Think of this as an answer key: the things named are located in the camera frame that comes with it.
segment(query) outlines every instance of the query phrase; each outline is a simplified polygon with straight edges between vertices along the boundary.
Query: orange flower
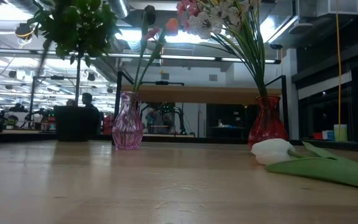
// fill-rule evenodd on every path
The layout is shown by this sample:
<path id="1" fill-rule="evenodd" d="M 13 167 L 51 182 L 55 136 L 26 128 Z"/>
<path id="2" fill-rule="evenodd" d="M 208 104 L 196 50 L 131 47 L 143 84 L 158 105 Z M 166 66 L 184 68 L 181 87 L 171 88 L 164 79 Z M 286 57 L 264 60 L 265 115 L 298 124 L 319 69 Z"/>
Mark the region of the orange flower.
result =
<path id="1" fill-rule="evenodd" d="M 178 35 L 179 23 L 178 23 L 177 19 L 171 18 L 167 22 L 167 25 L 165 25 L 165 27 L 167 28 L 167 35 L 170 35 L 170 36 Z"/>

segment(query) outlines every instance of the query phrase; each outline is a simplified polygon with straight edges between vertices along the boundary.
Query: table surface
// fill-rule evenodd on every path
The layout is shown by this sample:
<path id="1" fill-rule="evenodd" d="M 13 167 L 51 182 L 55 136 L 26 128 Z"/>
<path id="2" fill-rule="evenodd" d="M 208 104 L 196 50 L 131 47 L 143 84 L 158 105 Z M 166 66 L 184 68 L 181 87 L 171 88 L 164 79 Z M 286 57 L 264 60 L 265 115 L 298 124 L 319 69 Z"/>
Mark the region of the table surface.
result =
<path id="1" fill-rule="evenodd" d="M 245 145 L 141 148 L 0 144 L 0 223 L 358 223 L 358 188 L 268 173 Z"/>

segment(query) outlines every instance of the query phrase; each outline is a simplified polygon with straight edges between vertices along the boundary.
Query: potted tree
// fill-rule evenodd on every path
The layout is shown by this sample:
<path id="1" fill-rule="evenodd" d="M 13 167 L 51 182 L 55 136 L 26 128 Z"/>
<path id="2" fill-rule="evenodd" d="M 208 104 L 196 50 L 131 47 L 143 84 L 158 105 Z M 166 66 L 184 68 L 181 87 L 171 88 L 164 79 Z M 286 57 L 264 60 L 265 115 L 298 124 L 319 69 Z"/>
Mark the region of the potted tree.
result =
<path id="1" fill-rule="evenodd" d="M 61 141 L 87 141 L 92 130 L 92 124 L 97 119 L 94 110 L 79 108 L 81 61 L 86 66 L 91 65 L 91 58 L 106 54 L 111 48 L 111 37 L 119 32 L 116 26 L 117 18 L 110 6 L 102 0 L 39 0 L 33 3 L 39 8 L 34 17 L 27 21 L 34 24 L 34 35 L 39 32 L 45 38 L 43 44 L 41 71 L 46 58 L 46 52 L 51 43 L 56 43 L 56 54 L 62 60 L 70 56 L 70 63 L 77 62 L 75 106 L 55 107 L 55 117 L 58 139 Z"/>

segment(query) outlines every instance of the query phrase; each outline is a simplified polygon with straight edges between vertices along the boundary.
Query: glass vase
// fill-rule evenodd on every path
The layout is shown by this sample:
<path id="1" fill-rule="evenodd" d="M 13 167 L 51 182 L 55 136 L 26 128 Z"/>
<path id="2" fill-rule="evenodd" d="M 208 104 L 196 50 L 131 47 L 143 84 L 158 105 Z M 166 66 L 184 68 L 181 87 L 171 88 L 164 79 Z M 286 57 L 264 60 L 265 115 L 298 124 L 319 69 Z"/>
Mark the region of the glass vase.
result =
<path id="1" fill-rule="evenodd" d="M 255 143 L 280 138 L 288 140 L 288 134 L 285 131 L 283 123 L 280 121 L 277 113 L 277 105 L 280 102 L 278 96 L 267 96 L 256 98 L 260 106 L 259 115 L 252 126 L 249 137 L 248 145 L 252 149 Z"/>
<path id="2" fill-rule="evenodd" d="M 112 126 L 112 138 L 116 150 L 138 149 L 143 137 L 143 124 L 137 112 L 138 94 L 131 91 L 121 93 L 121 110 Z"/>

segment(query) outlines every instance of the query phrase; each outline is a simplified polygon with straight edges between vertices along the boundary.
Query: white tulip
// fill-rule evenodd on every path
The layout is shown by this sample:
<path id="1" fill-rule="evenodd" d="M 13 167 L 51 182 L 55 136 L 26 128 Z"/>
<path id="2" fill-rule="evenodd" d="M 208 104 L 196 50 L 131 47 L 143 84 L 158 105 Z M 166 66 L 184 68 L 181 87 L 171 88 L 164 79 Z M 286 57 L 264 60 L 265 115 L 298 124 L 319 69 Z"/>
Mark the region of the white tulip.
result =
<path id="1" fill-rule="evenodd" d="M 295 151 L 295 148 L 286 140 L 269 139 L 254 144 L 251 152 L 256 156 L 259 164 L 270 165 L 291 160 L 288 150 Z"/>

